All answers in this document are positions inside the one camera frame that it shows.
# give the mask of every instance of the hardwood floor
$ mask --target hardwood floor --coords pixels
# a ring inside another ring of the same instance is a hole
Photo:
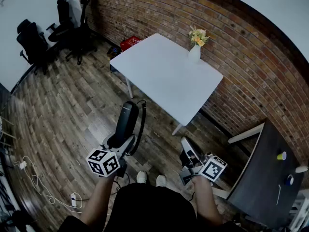
[[[130,99],[124,77],[110,73],[106,56],[109,48],[107,43],[98,42],[98,51],[83,56],[81,65],[77,65],[76,58],[66,62],[62,51],[58,60],[49,65],[46,76],[38,71],[37,76],[30,73],[24,79],[5,111],[8,119],[15,124],[13,133],[17,137],[13,141],[12,161],[28,156],[42,183],[62,202],[70,205],[73,192],[88,199],[98,178],[89,170],[85,157],[115,130],[124,102],[145,99],[147,116],[140,146],[133,157],[125,157],[130,182],[136,181],[141,170],[148,173],[151,184],[155,184],[157,175],[164,174],[169,188],[190,199],[194,191],[192,184],[184,187],[178,176],[181,169],[180,139],[185,135],[204,152],[212,151],[228,163],[217,184],[229,189],[247,160],[242,151],[228,145],[227,138],[200,114],[186,128],[171,136],[176,121],[135,86],[134,98]],[[140,121],[141,112],[135,127],[136,134]],[[29,160],[25,161],[27,173],[34,174]],[[56,231],[66,216],[79,216],[57,201],[52,205],[48,198],[40,196],[19,167],[8,171],[18,201],[42,231]],[[126,185],[127,178],[119,178],[119,183]],[[37,188],[47,194],[41,184]],[[115,196],[110,198],[109,213]],[[225,220],[236,213],[224,200],[216,197],[216,203]]]

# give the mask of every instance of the red brick wall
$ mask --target red brick wall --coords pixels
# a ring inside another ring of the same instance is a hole
[[[305,162],[309,87],[301,66],[281,41],[263,34],[263,25],[246,19],[246,11],[239,17],[237,6],[222,1],[225,6],[221,0],[91,0],[87,17],[90,28],[116,44],[160,33],[189,50],[189,26],[207,29],[211,40],[201,58],[224,78],[203,109],[233,135],[268,117]]]

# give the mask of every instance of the sneaker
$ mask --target sneaker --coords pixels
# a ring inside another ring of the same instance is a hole
[[[139,171],[136,177],[137,183],[145,184],[147,181],[147,174],[145,171]]]
[[[166,187],[166,178],[164,175],[159,175],[156,179],[156,187]]]

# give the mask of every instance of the office chair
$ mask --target office chair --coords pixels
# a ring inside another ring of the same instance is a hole
[[[48,48],[48,44],[44,37],[44,33],[38,33],[37,25],[34,22],[29,22],[27,19],[18,25],[17,33],[17,41],[26,51],[28,59],[24,55],[23,50],[19,55],[22,56],[29,64],[36,65],[36,69],[34,70],[35,75],[37,75],[36,71],[40,66],[42,66],[43,73],[46,75],[46,50]]]
[[[53,23],[46,29],[54,31],[48,37],[51,42],[57,42],[64,39],[68,36],[70,30],[74,29],[74,24],[71,22],[72,18],[69,16],[70,5],[67,0],[57,0],[57,4],[60,25],[55,28],[55,24]]]
[[[94,46],[90,45],[90,35],[91,30],[87,24],[87,17],[85,18],[86,7],[90,0],[81,0],[81,4],[83,5],[83,11],[81,15],[81,26],[79,28],[75,28],[72,32],[70,43],[71,52],[66,56],[66,60],[69,61],[68,57],[74,53],[77,53],[77,64],[80,65],[82,63],[82,51],[86,49],[93,49],[95,52],[97,49]]]

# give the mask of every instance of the person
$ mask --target person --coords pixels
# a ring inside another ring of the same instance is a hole
[[[100,178],[80,220],[68,216],[59,228],[64,231],[103,231],[114,176]],[[211,185],[200,175],[192,179],[197,202],[194,208],[181,194],[166,188],[159,175],[156,187],[147,185],[146,172],[139,172],[137,183],[119,189],[105,232],[114,231],[219,231],[222,217],[214,202]]]

